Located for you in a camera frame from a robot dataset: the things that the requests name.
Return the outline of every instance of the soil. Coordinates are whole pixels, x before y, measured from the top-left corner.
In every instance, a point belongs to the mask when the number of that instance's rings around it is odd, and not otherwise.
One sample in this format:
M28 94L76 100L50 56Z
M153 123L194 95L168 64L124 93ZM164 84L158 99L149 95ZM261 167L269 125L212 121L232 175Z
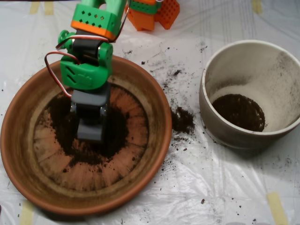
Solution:
M180 70L180 69L178 69L178 70L173 74L173 76L177 76L179 73L181 73L181 70Z
M178 133L192 133L195 128L194 116L181 107L177 107L176 111L172 111L172 128Z
M62 147L65 155L72 156L69 165L72 167L78 162L90 165L102 163L103 157L111 158L126 145L128 135L127 119L117 107L110 107L107 115L105 138L102 144L79 141L76 139L79 118L70 113L71 101L68 97L56 97L48 105L52 119L52 128L55 138Z
M265 118L259 105L243 95L224 95L212 104L227 121L246 130L262 132Z

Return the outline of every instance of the tan tape strip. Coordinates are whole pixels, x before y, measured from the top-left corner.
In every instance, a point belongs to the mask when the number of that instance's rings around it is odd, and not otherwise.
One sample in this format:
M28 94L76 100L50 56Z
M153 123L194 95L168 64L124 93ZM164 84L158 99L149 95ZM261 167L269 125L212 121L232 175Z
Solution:
M288 225L285 211L282 207L279 195L277 192L267 194L269 206L276 225Z
M252 0L252 10L256 14L262 14L263 13L261 0Z
M20 225L32 225L33 220L33 205L25 200L23 202Z
M53 1L45 1L45 15L53 15Z
M31 6L30 6L30 14L35 14L38 12L38 8L39 8L39 4L40 2L39 1L34 1L31 3Z

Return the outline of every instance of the spilled soil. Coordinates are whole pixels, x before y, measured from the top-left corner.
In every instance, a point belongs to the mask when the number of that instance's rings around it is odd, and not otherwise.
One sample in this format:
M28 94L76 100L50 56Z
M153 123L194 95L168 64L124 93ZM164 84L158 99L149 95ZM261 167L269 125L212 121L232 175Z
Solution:
M243 95L224 95L212 105L224 119L240 128L262 132L265 127L262 109L255 101Z
M79 141L76 139L79 118L70 113L71 101L68 97L56 97L48 105L52 119L51 126L55 130L55 138L65 155L72 156L69 163L74 166L79 162L90 165L102 163L104 158L111 158L126 145L128 135L127 119L117 107L110 107L107 115L105 138L102 144Z
M193 114L177 107L175 111L172 111L172 128L178 133L192 133L195 128Z

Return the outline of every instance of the plastic sheet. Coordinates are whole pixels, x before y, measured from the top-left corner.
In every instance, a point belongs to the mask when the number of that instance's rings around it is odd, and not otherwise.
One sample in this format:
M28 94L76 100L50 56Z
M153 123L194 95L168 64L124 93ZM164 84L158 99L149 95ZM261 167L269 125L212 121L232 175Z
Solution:
M299 58L300 3L178 2L180 14L170 30L156 24L153 32L137 32L126 21L114 44L114 54L149 71L161 84L172 109L180 106L191 112L194 133L173 133L161 170L136 198L119 209L74 221L34 208L33 225L272 225L275 223L266 199L272 191L279 193L289 224L300 224L300 127L262 153L232 151L208 137L198 103L203 67L225 44L261 39L280 45ZM44 3L40 3L37 13L31 15L31 2L0 2L1 123L19 88L45 67L44 55L54 49L60 31L72 30L70 22L76 3L54 2L53 15L45 15ZM255 10L254 3L262 5L261 12ZM49 57L50 62L59 58ZM187 141L176 141L176 137ZM22 216L24 200L1 161L1 225L20 224L26 219Z

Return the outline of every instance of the orange toy piece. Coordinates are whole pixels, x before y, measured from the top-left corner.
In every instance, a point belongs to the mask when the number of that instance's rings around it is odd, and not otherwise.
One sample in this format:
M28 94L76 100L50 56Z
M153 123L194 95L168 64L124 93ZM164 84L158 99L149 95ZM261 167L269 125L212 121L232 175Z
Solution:
M148 5L154 5L156 3L156 0L134 1ZM164 29L168 30L173 25L179 12L180 6L176 0L164 0L161 4L161 8L153 15L130 8L127 16L137 31L154 30L155 22L159 22Z
M155 15L142 13L130 8L127 16L137 31L154 30Z
M170 29L180 12L176 0L164 0L160 10L155 14L155 21L159 22L166 30Z

